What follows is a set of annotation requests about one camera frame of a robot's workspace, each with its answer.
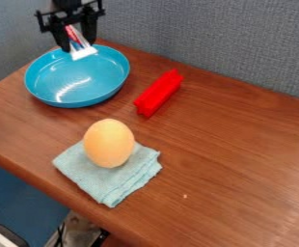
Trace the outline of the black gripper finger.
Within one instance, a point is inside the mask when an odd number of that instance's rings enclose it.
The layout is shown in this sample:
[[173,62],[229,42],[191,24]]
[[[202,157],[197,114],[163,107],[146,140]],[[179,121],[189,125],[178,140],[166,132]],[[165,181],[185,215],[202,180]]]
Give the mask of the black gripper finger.
[[82,19],[82,32],[88,43],[94,43],[96,40],[96,13],[90,13],[83,16]]
[[64,25],[60,22],[52,22],[51,32],[55,37],[56,45],[62,48],[64,52],[70,52],[70,38],[64,29]]

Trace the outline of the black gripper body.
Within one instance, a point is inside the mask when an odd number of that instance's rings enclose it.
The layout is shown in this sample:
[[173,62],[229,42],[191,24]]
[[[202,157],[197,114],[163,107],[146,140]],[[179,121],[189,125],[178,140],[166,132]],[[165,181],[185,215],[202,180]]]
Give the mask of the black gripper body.
[[35,12],[40,32],[51,32],[52,22],[82,26],[83,16],[90,13],[96,13],[98,18],[106,15],[103,0],[50,0],[50,7]]

